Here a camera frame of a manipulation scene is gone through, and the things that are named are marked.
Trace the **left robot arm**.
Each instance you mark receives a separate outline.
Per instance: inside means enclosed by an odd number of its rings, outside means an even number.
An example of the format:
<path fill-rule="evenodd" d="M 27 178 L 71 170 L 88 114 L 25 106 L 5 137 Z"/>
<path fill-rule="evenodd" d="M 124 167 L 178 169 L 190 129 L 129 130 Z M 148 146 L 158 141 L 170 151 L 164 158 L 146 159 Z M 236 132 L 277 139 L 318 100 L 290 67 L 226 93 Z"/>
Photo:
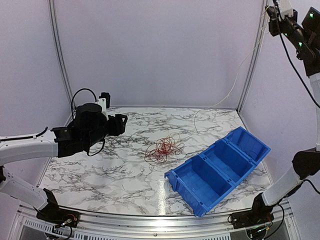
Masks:
<path fill-rule="evenodd" d="M 53 223 L 63 219 L 54 194 L 14 176 L 6 164 L 39 158 L 64 158 L 77 153 L 90 153 L 96 143 L 104 143 L 107 136 L 125 132 L 128 117 L 123 114 L 108 115 L 106 108 L 96 103 L 79 106 L 73 120 L 64 127 L 45 129 L 33 135 L 4 137 L 0 140 L 0 191 L 25 202 L 45 215 Z"/>

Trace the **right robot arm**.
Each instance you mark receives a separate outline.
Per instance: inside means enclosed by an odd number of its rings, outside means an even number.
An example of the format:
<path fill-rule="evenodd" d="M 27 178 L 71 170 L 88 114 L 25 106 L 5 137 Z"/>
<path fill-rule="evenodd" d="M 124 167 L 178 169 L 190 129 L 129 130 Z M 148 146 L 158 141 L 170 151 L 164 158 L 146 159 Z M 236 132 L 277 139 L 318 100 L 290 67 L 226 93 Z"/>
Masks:
<path fill-rule="evenodd" d="M 294 155 L 315 147 L 317 139 L 316 106 L 306 91 L 310 83 L 307 77 L 299 80 L 304 68 L 294 53 L 287 40 L 263 36 L 241 111 L 249 131 L 271 149 L 263 165 L 277 193 Z"/>

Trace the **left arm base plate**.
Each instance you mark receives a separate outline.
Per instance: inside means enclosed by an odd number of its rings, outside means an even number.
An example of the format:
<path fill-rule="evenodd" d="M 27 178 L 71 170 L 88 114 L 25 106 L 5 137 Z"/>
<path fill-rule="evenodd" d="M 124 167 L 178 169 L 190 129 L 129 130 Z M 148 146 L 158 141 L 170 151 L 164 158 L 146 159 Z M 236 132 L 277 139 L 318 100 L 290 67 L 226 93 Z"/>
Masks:
<path fill-rule="evenodd" d="M 40 211 L 36 210 L 36 218 L 53 223 L 58 226 L 63 226 L 65 223 L 68 227 L 76 228 L 79 222 L 80 213 L 68 209 L 59 208 L 58 210 Z"/>

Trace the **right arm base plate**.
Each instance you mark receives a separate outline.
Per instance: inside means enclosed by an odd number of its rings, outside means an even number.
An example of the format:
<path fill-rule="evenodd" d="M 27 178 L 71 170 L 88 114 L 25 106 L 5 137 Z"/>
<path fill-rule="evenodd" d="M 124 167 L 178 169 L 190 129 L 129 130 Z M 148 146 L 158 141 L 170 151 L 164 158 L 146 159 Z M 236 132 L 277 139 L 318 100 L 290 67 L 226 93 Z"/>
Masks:
<path fill-rule="evenodd" d="M 271 212 L 259 212 L 252 209 L 234 212 L 228 219 L 234 229 L 253 227 L 255 225 L 270 223 L 273 220 L 274 215 Z"/>

